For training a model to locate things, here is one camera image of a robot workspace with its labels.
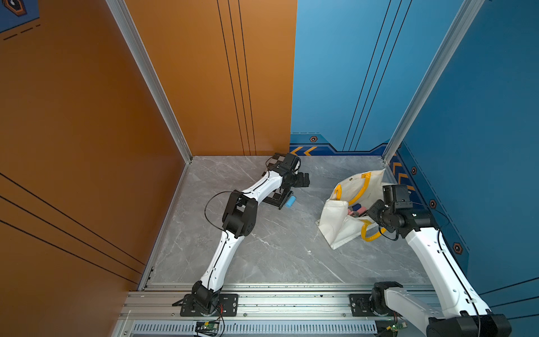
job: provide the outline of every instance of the black line stripe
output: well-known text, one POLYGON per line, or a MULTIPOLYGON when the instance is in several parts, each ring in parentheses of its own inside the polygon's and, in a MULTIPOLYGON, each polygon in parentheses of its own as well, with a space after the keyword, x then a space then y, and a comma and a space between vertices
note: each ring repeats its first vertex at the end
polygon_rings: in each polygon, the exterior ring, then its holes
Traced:
POLYGON ((539 316, 539 314, 532 314, 532 315, 526 315, 526 316, 511 317, 511 318, 508 318, 508 319, 518 319, 518 318, 526 318, 526 317, 534 317, 534 316, 539 316))
POLYGON ((378 38, 376 39, 376 44, 374 45, 374 49, 372 50, 371 61, 369 62, 369 67, 367 68, 367 73, 365 73, 365 79, 363 80, 363 85, 361 86, 360 96, 357 98, 356 108, 354 109, 354 114, 352 115, 352 120, 350 121, 350 126, 348 127, 348 132, 346 133, 346 139, 344 140, 344 145, 342 146, 343 151, 344 151, 344 148, 346 147, 346 142, 348 141, 348 135, 350 134, 350 130, 352 129, 352 123, 354 122, 354 117, 356 116, 357 106, 360 104, 361 94, 363 93, 363 88, 365 87, 365 82, 367 81, 367 75, 369 74, 370 66, 372 64, 372 59, 374 58, 374 53, 376 51, 376 47, 378 46, 378 41, 380 40, 380 35, 382 34, 382 28, 384 27, 385 18, 388 16, 389 6, 391 6, 391 0, 389 0, 388 9, 385 10, 384 20, 382 21, 382 26, 380 26, 380 32, 378 33, 378 38))
POLYGON ((10 29, 13 29, 13 28, 16 28, 16 27, 19 27, 19 26, 25 25, 25 24, 27 24, 28 22, 32 22, 32 21, 35 21, 35 20, 37 20, 37 19, 39 19, 39 17, 37 17, 37 18, 35 18, 35 19, 31 19, 30 21, 27 21, 27 22, 23 22, 23 23, 21 23, 21 24, 18 24, 18 25, 16 25, 16 26, 13 26, 13 27, 9 27, 8 29, 4 29, 4 30, 3 30, 3 31, 1 31, 0 33, 3 33, 3 32, 7 32, 7 31, 8 31, 8 30, 10 30, 10 29))
POLYGON ((14 36, 17 36, 17 35, 18 35, 18 34, 13 34, 12 36, 8 36, 8 37, 6 37, 6 38, 4 39, 4 41, 6 41, 7 39, 10 39, 10 38, 12 38, 12 37, 14 37, 14 36))
POLYGON ((239 5, 239 0, 238 0, 238 10, 239 10, 239 24, 241 27, 241 41, 243 42, 243 58, 245 60, 245 76, 247 77, 247 93, 249 95, 249 110, 251 110, 251 127, 253 128, 254 155, 257 155, 257 139, 254 136, 253 105, 251 103, 251 89, 249 88, 249 72, 247 71, 247 55, 245 54, 245 40, 243 39, 243 22, 241 21, 241 7, 239 5))
POLYGON ((529 280, 526 280, 526 281, 522 281, 522 282, 518 282, 518 283, 513 283, 513 284, 510 284, 510 285, 505 286, 505 287, 501 287, 501 288, 497 288, 497 289, 494 289, 494 290, 490 290, 490 291, 481 293, 479 295, 489 294, 489 293, 492 293, 492 292, 495 292, 495 291, 498 291, 498 290, 502 290, 502 289, 505 289, 505 288, 510 288, 510 287, 513 287, 513 286, 516 286, 516 285, 519 285, 519 284, 523 284, 523 283, 531 282, 531 281, 535 281, 535 280, 539 280, 539 277, 535 277, 535 278, 532 278, 532 279, 529 279, 529 280))
POLYGON ((388 45, 388 41, 389 41, 389 38, 391 36, 391 32, 393 31, 393 26, 395 25, 395 20, 397 19, 397 15, 399 14, 400 5, 402 5, 402 3, 403 3, 403 0, 400 0, 399 7, 397 8, 397 12, 395 13, 395 17, 393 18, 393 23, 391 24, 391 28, 389 29, 388 38, 387 38, 387 40, 385 41, 385 44, 384 44, 384 49, 382 49, 382 55, 380 55, 380 60, 378 61, 378 65, 376 66, 376 71, 374 72, 374 76, 372 77, 371 86, 370 86, 369 91, 367 93, 367 98, 365 98, 365 104, 363 104, 363 109, 361 109, 360 119, 357 121, 356 129, 354 130, 354 135, 352 136, 352 141, 350 142, 350 147, 348 148, 349 151, 352 150, 352 143, 354 142, 354 137, 356 136, 357 128, 360 125, 361 117, 363 116, 363 111, 365 111, 365 106, 367 105, 367 101, 369 100, 370 91, 372 90, 372 86, 373 86, 374 81, 376 79, 376 74, 378 73, 378 68, 380 67, 380 63, 382 62, 382 58, 384 57, 385 48, 388 45))
POLYGON ((529 298, 525 298, 525 299, 522 299, 522 300, 516 300, 516 301, 502 303, 502 304, 490 305, 489 307, 491 307, 491 308, 501 307, 502 305, 508 305, 508 304, 513 304, 513 303, 518 303, 518 302, 524 302, 524 301, 534 300, 534 299, 537 299, 537 298, 539 298, 539 296, 529 297, 529 298))
POLYGON ((23 190, 25 190, 26 192, 30 193, 31 195, 33 195, 34 197, 38 198, 39 200, 41 200, 42 202, 44 202, 45 204, 47 204, 48 206, 54 208, 55 210, 57 210, 58 212, 60 212, 62 215, 66 216, 67 218, 69 218, 71 221, 73 221, 74 223, 78 224, 79 226, 81 226, 82 228, 86 229, 87 231, 89 231, 90 233, 96 235, 98 238, 104 240, 105 242, 107 242, 108 244, 110 244, 112 247, 118 249, 119 251, 125 253, 126 255, 130 256, 131 258, 133 258, 135 261, 143 264, 143 265, 146 265, 144 262, 141 262, 139 261, 137 258, 135 258, 134 256, 132 256, 131 254, 129 254, 128 252, 126 252, 125 250, 121 249, 120 247, 116 246, 115 244, 113 244, 112 242, 110 242, 109 240, 103 238, 101 235, 97 234, 96 232, 94 232, 93 230, 91 230, 90 228, 84 226, 83 224, 81 224, 80 222, 78 222, 77 220, 73 219, 72 217, 70 217, 69 215, 65 214, 64 212, 60 211, 58 208, 54 207, 53 205, 49 204, 48 202, 46 202, 45 200, 41 199, 40 197, 38 197, 37 195, 35 195, 34 193, 32 193, 31 191, 29 191, 28 189, 24 188, 22 185, 16 183, 14 180, 12 179, 9 179, 5 174, 3 173, 0 173, 1 176, 3 176, 4 178, 6 178, 7 180, 9 180, 10 182, 12 182, 13 184, 19 186, 20 188, 22 188, 23 190))
POLYGON ((123 262, 120 262, 120 261, 116 260, 115 258, 113 258, 112 256, 110 256, 109 254, 100 251, 99 249, 95 248, 95 247, 92 246, 91 244, 88 244, 88 243, 82 241, 82 240, 79 239, 78 237, 76 237, 76 236, 74 236, 74 235, 72 235, 72 234, 66 232, 65 230, 63 230, 63 229, 61 229, 61 228, 58 228, 57 226, 53 225, 52 223, 48 222, 47 220, 45 220, 45 219, 43 219, 43 218, 41 218, 41 217, 35 215, 34 213, 28 211, 27 209, 25 209, 25 208, 23 208, 23 207, 17 205, 17 204, 14 203, 13 201, 11 201, 11 200, 9 200, 9 199, 7 199, 7 198, 1 196, 1 195, 0 195, 0 198, 6 200, 7 202, 9 202, 10 204, 12 204, 13 206, 15 206, 15 207, 17 207, 17 208, 22 209, 22 210, 25 211, 26 213, 28 213, 28 214, 34 216, 35 218, 38 218, 39 220, 43 221, 44 223, 46 223, 46 224, 48 224, 48 225, 50 225, 50 226, 53 226, 54 228, 56 228, 56 229, 59 230, 60 232, 65 233, 65 234, 71 236, 71 237, 74 238, 75 240, 84 243, 84 244, 87 245, 88 247, 90 247, 90 248, 92 248, 92 249, 94 249, 94 250, 100 252, 101 254, 103 254, 103 255, 105 255, 105 256, 108 256, 108 257, 111 258, 112 260, 114 260, 114 261, 116 261, 116 262, 118 262, 118 263, 120 263, 120 264, 122 264, 122 265, 128 267, 128 268, 131 269, 132 271, 137 272, 137 273, 139 273, 140 275, 142 275, 142 273, 139 272, 139 271, 137 271, 136 269, 133 269, 133 268, 131 268, 130 266, 128 266, 127 264, 125 264, 125 263, 123 263, 123 262))
POLYGON ((86 261, 86 262, 88 262, 88 263, 90 263, 90 264, 93 264, 93 265, 96 266, 96 267, 99 267, 99 268, 101 268, 101 269, 103 269, 103 270, 106 270, 106 271, 108 271, 108 272, 111 273, 111 274, 114 274, 114 275, 116 275, 116 276, 119 276, 119 277, 121 277, 121 278, 124 279, 124 280, 127 280, 127 281, 129 281, 129 282, 132 282, 132 283, 134 283, 134 284, 138 284, 137 282, 131 281, 130 279, 128 279, 128 278, 126 278, 126 277, 123 277, 123 276, 120 275, 120 274, 116 274, 115 272, 110 271, 109 269, 106 269, 106 268, 104 268, 104 267, 101 267, 100 265, 95 264, 95 263, 93 263, 93 262, 91 262, 91 261, 89 261, 89 260, 87 260, 87 259, 85 259, 85 258, 83 258, 83 257, 80 257, 80 256, 78 256, 78 255, 76 255, 76 254, 73 254, 72 252, 67 251, 67 250, 65 250, 65 249, 63 249, 63 248, 60 248, 60 247, 56 246, 55 244, 52 244, 52 243, 50 243, 50 242, 48 242, 48 241, 46 241, 46 240, 43 240, 43 239, 41 239, 41 238, 39 238, 39 237, 37 237, 37 236, 35 236, 35 235, 33 235, 33 234, 28 233, 27 231, 24 231, 24 230, 22 230, 22 229, 20 229, 20 228, 18 228, 18 227, 15 227, 15 226, 13 226, 12 224, 7 223, 6 221, 3 221, 3 220, 0 219, 0 222, 3 223, 3 224, 8 225, 8 226, 11 227, 11 228, 14 228, 14 229, 20 231, 20 232, 22 232, 22 233, 28 234, 28 235, 30 235, 31 237, 33 237, 33 238, 35 238, 35 239, 38 239, 38 240, 41 241, 41 242, 44 242, 44 243, 46 243, 46 244, 48 244, 48 245, 51 245, 51 246, 53 246, 53 247, 56 247, 56 248, 58 248, 58 249, 61 250, 61 251, 64 251, 64 252, 66 252, 66 253, 68 253, 68 254, 70 254, 70 255, 73 255, 73 256, 75 256, 75 257, 78 257, 79 259, 81 259, 81 260, 83 260, 83 261, 86 261))
POLYGON ((360 142, 361 135, 363 134, 363 130, 365 130, 365 125, 367 124, 367 120, 369 119, 370 111, 372 109, 372 105, 374 104, 374 101, 376 99, 376 95, 378 94, 378 89, 380 89, 380 85, 382 84, 382 80, 384 79, 385 71, 388 69, 389 60, 391 60, 391 56, 393 55, 393 50, 395 49, 395 45, 397 44, 397 40, 399 39, 400 31, 403 28, 404 21, 406 20, 406 17, 408 15, 408 11, 410 10, 410 6, 412 5, 412 1, 410 0, 410 3, 408 4, 408 9, 406 10, 406 14, 404 15, 403 22, 400 25, 399 33, 397 34, 397 38, 395 38, 395 43, 393 43, 393 48, 391 48, 391 53, 389 53, 388 62, 385 64, 384 72, 382 73, 382 77, 380 78, 380 83, 378 83, 378 87, 376 88, 376 93, 374 94, 374 97, 371 102, 371 106, 369 107, 369 112, 367 112, 367 117, 365 117, 365 122, 363 123, 363 127, 361 128, 360 136, 357 138, 356 146, 354 147, 354 150, 357 149, 357 145, 360 142))
POLYGON ((245 121, 245 133, 247 133, 247 146, 249 147, 249 156, 250 156, 251 143, 249 142, 249 129, 247 128, 247 116, 245 115, 245 101, 243 100, 243 89, 241 88, 241 75, 239 74, 238 50, 236 49, 236 38, 234 37, 234 26, 232 25, 232 11, 230 9, 230 0, 227 0, 227 2, 229 3, 230 28, 232 29, 232 41, 234 42, 234 53, 236 54, 236 67, 238 68, 239 93, 241 94, 241 105, 243 106, 243 118, 245 121))
POLYGON ((219 8, 219 0, 216 0, 216 2, 217 2, 217 10, 219 11, 219 20, 221 21, 221 31, 223 32, 223 42, 225 44, 226 63, 229 65, 230 86, 232 86, 232 96, 234 96, 234 106, 236 107, 236 118, 238 119, 238 130, 239 130, 239 138, 241 140, 241 149, 243 150, 243 155, 245 155, 245 148, 243 147, 243 137, 241 136, 241 126, 239 125, 238 105, 236 104, 236 95, 234 94, 234 84, 232 83, 232 72, 230 71, 229 52, 228 50, 226 50, 226 40, 225 40, 225 30, 223 28, 223 19, 221 18, 221 9, 219 8))

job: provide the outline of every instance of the aluminum frame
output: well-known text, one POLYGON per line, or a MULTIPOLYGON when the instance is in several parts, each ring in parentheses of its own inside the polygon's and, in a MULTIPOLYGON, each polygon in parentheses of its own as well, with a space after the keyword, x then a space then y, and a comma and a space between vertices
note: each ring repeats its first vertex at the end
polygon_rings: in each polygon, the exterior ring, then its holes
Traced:
MULTIPOLYGON (((237 316, 234 320, 306 320, 316 317, 323 320, 392 320, 386 317, 352 317, 349 294, 370 294, 372 285, 355 290, 343 291, 283 291, 274 289, 222 291, 222 294, 238 294, 237 316)), ((434 289, 419 290, 405 287, 417 299, 440 311, 439 300, 434 289)), ((144 291, 130 292, 120 313, 119 320, 193 320, 180 316, 181 307, 171 304, 190 294, 188 291, 144 291)))
MULTIPOLYGON (((409 291, 433 292, 432 284, 402 284, 409 291)), ((225 283, 223 291, 371 291, 373 283, 225 283)), ((148 283, 146 291, 191 292, 193 283, 148 283)))
POLYGON ((157 104, 157 107, 159 108, 159 111, 167 124, 168 130, 172 135, 176 146, 178 147, 179 152, 182 154, 183 160, 186 162, 186 164, 190 164, 193 155, 191 154, 191 150, 189 149, 187 141, 183 136, 182 129, 178 124, 176 115, 170 106, 167 94, 159 81, 159 77, 157 76, 155 68, 151 63, 148 52, 146 51, 144 43, 142 42, 135 23, 133 22, 133 18, 129 13, 126 2, 124 0, 106 0, 106 2, 112 15, 114 16, 114 19, 116 20, 118 28, 120 28, 120 31, 122 32, 123 38, 125 39, 129 50, 131 50, 131 54, 133 55, 137 66, 139 66, 139 70, 146 81, 148 89, 150 89, 150 93, 155 100, 155 104, 157 104))
POLYGON ((138 291, 143 291, 145 289, 146 284, 148 283, 148 280, 150 278, 151 272, 153 271, 155 260, 157 259, 157 256, 159 255, 159 252, 161 251, 164 235, 167 232, 170 222, 172 220, 172 217, 174 215, 174 209, 176 207, 176 204, 178 203, 179 196, 182 193, 183 183, 185 181, 185 177, 187 177, 187 174, 189 174, 190 166, 191 166, 190 164, 185 163, 185 166, 182 171, 182 175, 178 181, 178 185, 176 185, 176 191, 174 192, 174 195, 172 196, 172 200, 170 201, 167 214, 165 215, 165 219, 163 220, 161 229, 159 229, 159 234, 157 235, 157 238, 155 239, 154 247, 151 250, 150 257, 148 258, 148 262, 146 263, 146 267, 144 268, 144 272, 142 273, 142 278, 140 280, 139 286, 137 287, 138 291))
POLYGON ((389 164, 400 143, 404 140, 404 136, 406 136, 413 121, 416 119, 419 111, 421 111, 423 104, 427 101, 427 98, 434 89, 441 74, 444 72, 451 57, 453 57, 455 50, 457 50, 457 47, 475 19, 475 16, 481 9, 484 1, 485 0, 465 0, 462 3, 453 23, 445 34, 444 40, 441 42, 438 51, 434 55, 423 80, 421 80, 416 93, 413 95, 393 136, 391 136, 391 140, 385 148, 382 159, 386 164, 389 164))

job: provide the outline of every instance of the robotic arm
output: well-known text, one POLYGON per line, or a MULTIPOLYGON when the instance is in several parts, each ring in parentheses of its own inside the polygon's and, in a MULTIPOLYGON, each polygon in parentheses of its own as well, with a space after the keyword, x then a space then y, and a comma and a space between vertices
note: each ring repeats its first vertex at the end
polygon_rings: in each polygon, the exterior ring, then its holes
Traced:
POLYGON ((267 171, 253 186, 230 193, 223 214, 219 245, 208 269, 194 284, 190 295, 194 309, 204 315, 212 314, 217 308, 226 271, 239 244, 254 228, 258 204, 264 201, 281 209, 293 194, 290 187, 309 185, 308 174, 298 172, 299 157, 289 153, 284 158, 276 154, 272 159, 274 162, 267 166, 267 171))
POLYGON ((511 326, 495 315, 475 292, 445 244, 438 224, 428 210, 413 209, 406 185, 383 187, 367 214, 389 232, 397 232, 412 247, 438 295, 441 312, 397 282, 376 283, 372 309, 378 315, 398 312, 428 337, 507 337, 511 326))

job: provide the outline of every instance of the gray marble floor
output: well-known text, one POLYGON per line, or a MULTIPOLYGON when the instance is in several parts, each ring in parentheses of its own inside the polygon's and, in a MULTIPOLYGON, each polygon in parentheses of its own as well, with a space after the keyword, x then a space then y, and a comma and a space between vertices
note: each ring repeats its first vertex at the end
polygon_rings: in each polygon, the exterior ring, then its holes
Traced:
MULTIPOLYGON (((217 247, 220 231, 204 218, 206 202, 220 191, 243 190, 258 180, 266 156, 198 156, 186 177, 173 220, 156 260, 151 284, 194 283, 217 247)), ((315 221, 335 185, 346 177, 382 169, 377 156, 302 156, 308 188, 279 210, 261 203, 256 226, 238 248, 225 283, 374 283, 394 280, 429 284, 419 259, 404 240, 360 237, 332 250, 315 221)), ((228 194, 214 198, 208 218, 221 226, 228 194)))

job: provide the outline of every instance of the wall panel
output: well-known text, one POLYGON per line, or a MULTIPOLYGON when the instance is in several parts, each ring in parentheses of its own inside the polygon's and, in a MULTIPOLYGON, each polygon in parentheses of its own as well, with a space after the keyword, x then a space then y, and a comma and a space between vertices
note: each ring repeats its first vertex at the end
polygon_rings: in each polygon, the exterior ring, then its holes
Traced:
POLYGON ((184 162, 106 2, 26 3, 0 33, 2 329, 104 336, 184 162))
POLYGON ((537 213, 526 202, 539 165, 538 10, 485 1, 402 146, 468 249, 468 279, 518 337, 537 335, 539 314, 537 213))
POLYGON ((336 155, 377 154, 372 150, 391 138, 461 4, 299 0, 291 132, 307 142, 293 143, 307 149, 315 135, 311 145, 336 155))
POLYGON ((160 4, 127 1, 192 153, 288 151, 297 2, 160 4))

